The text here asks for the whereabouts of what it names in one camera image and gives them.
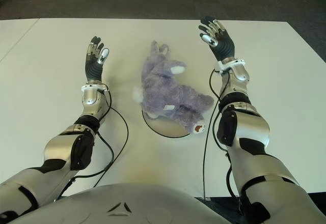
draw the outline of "robotic hand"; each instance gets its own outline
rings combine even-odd
[[[83,113],[48,142],[41,167],[23,170],[0,185],[0,223],[52,203],[69,180],[91,162],[95,135],[110,108],[106,99],[108,86],[101,80],[109,50],[103,49],[103,43],[98,45],[100,40],[94,37],[87,50]]]
[[[234,60],[234,43],[224,26],[213,17],[201,20],[199,29],[204,31],[200,37],[206,42],[218,61]]]

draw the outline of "robot forearm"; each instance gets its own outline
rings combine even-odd
[[[239,79],[247,76],[244,65],[238,67],[238,76],[234,66],[222,75],[217,136],[227,146],[241,210],[249,223],[325,223],[285,165],[266,154],[269,126],[247,96],[249,79]]]
[[[96,48],[99,40],[92,39],[87,54],[88,84],[82,87],[83,113],[73,125],[48,142],[41,167],[23,170],[0,185],[0,223],[52,203],[69,180],[91,162],[95,135],[109,110],[108,87],[101,82],[101,66],[108,49],[100,53]]]

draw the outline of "gray carpet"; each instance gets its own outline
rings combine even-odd
[[[200,19],[205,15],[287,21],[326,61],[326,0],[0,0],[0,19]]]

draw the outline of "purple plush toy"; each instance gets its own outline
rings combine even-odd
[[[151,54],[144,63],[142,91],[134,92],[147,115],[156,119],[168,117],[182,125],[189,133],[204,131],[205,121],[201,113],[210,109],[212,97],[198,93],[195,89],[179,85],[174,75],[185,70],[185,63],[168,61],[169,47],[159,47],[156,41],[151,44]]]

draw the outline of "wire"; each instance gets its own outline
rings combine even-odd
[[[210,87],[211,91],[215,94],[215,96],[218,98],[218,101],[217,101],[217,103],[216,103],[216,105],[215,105],[215,107],[214,107],[214,110],[213,110],[212,115],[211,115],[210,120],[209,120],[208,129],[207,129],[207,135],[206,135],[206,141],[205,141],[205,149],[204,149],[204,157],[203,157],[203,193],[204,193],[204,203],[206,203],[205,159],[206,159],[206,149],[207,149],[207,142],[208,142],[208,135],[209,135],[210,124],[211,124],[211,122],[212,122],[212,118],[213,118],[213,115],[214,115],[214,113],[215,113],[215,110],[216,110],[216,108],[217,108],[217,106],[218,106],[218,103],[221,102],[221,96],[224,94],[224,92],[225,92],[225,90],[226,90],[226,87],[227,87],[227,85],[228,85],[228,83],[229,83],[229,81],[230,81],[230,74],[229,74],[229,72],[226,72],[226,73],[228,73],[228,80],[227,80],[227,82],[226,82],[226,84],[225,84],[225,86],[224,86],[224,88],[223,88],[223,90],[222,90],[222,92],[221,92],[221,94],[220,94],[220,96],[219,96],[219,95],[214,91],[214,89],[213,89],[213,87],[212,87],[212,85],[211,85],[211,78],[212,78],[214,72],[216,72],[216,71],[215,71],[215,70],[212,70],[212,72],[211,72],[211,74],[210,74],[210,77],[209,77],[209,87]],[[217,116],[216,116],[216,118],[215,118],[215,120],[214,120],[213,126],[212,126],[213,137],[214,137],[214,140],[215,140],[217,146],[218,146],[221,150],[223,150],[223,151],[225,151],[225,152],[228,152],[226,149],[223,149],[223,148],[221,147],[221,145],[218,143],[218,140],[217,140],[216,137],[215,137],[214,126],[215,126],[215,123],[216,123],[216,121],[217,121],[217,119],[218,119],[218,117],[219,117],[220,114],[221,114],[221,111],[219,110],[219,112],[218,112],[218,114],[217,114]],[[229,178],[227,178],[227,186],[228,186],[229,184],[230,184],[230,176],[229,176]]]
[[[107,109],[107,111],[104,113],[104,115],[100,118],[99,121],[101,121],[101,120],[102,120],[102,119],[107,115],[107,113],[110,111],[110,109],[111,109],[111,105],[112,105],[112,96],[111,96],[111,93],[110,93],[110,91],[109,91],[109,89],[108,89],[108,86],[107,86],[106,84],[102,84],[102,85],[105,85],[106,88],[107,88],[108,96],[110,97],[110,105],[108,104],[108,102],[107,102],[107,100],[106,100],[106,104],[107,104],[107,106],[108,106],[108,109]]]
[[[114,152],[113,149],[111,148],[111,146],[105,141],[105,139],[102,137],[102,135],[100,134],[100,132],[97,132],[98,137],[102,140],[102,142],[110,149],[111,153],[112,153],[112,160],[114,159]]]
[[[230,184],[230,175],[231,175],[231,172],[232,172],[232,165],[231,165],[231,159],[230,159],[230,155],[229,153],[226,154],[226,156],[228,157],[228,160],[230,162],[230,168],[228,169],[228,172],[226,173],[226,186],[229,190],[229,193],[230,195],[235,199],[235,201],[237,202],[237,198],[234,194],[234,192],[232,191],[232,188],[231,188],[231,184]]]
[[[128,124],[126,122],[126,120],[123,118],[123,116],[117,112],[114,108],[111,107],[111,109],[113,111],[115,111],[120,117],[121,119],[123,120],[124,124],[126,125],[126,129],[127,129],[127,138],[126,138],[126,141],[124,143],[124,145],[122,146],[122,149],[120,150],[119,154],[117,155],[117,157],[112,161],[112,164],[108,164],[106,166],[106,168],[104,169],[104,172],[102,174],[102,176],[98,179],[98,181],[95,183],[95,185],[93,187],[96,187],[97,184],[100,182],[100,180],[103,178],[103,176],[105,175],[105,173],[110,169],[110,167],[113,165],[114,162],[116,162],[117,158],[120,156],[120,154],[122,153],[123,149],[125,148],[126,144],[127,144],[127,141],[128,141],[128,138],[129,138],[129,128],[128,128]]]
[[[209,135],[209,129],[210,129],[210,123],[212,122],[213,115],[215,113],[215,110],[218,106],[218,102],[216,103],[214,110],[212,112],[212,115],[209,120],[208,129],[207,129],[207,135],[206,135],[206,141],[205,141],[205,149],[204,149],[204,158],[203,158],[203,192],[204,192],[204,203],[206,203],[206,187],[205,187],[205,159],[206,159],[206,148],[207,148],[207,141],[208,141],[208,135]]]
[[[210,88],[210,90],[214,93],[214,95],[218,98],[218,102],[221,102],[221,98],[219,97],[219,95],[214,91],[214,89],[213,89],[213,87],[212,87],[212,83],[211,83],[211,81],[212,81],[212,76],[213,76],[213,73],[217,73],[217,71],[215,71],[215,70],[212,70],[212,73],[210,74],[210,76],[209,76],[209,88]]]

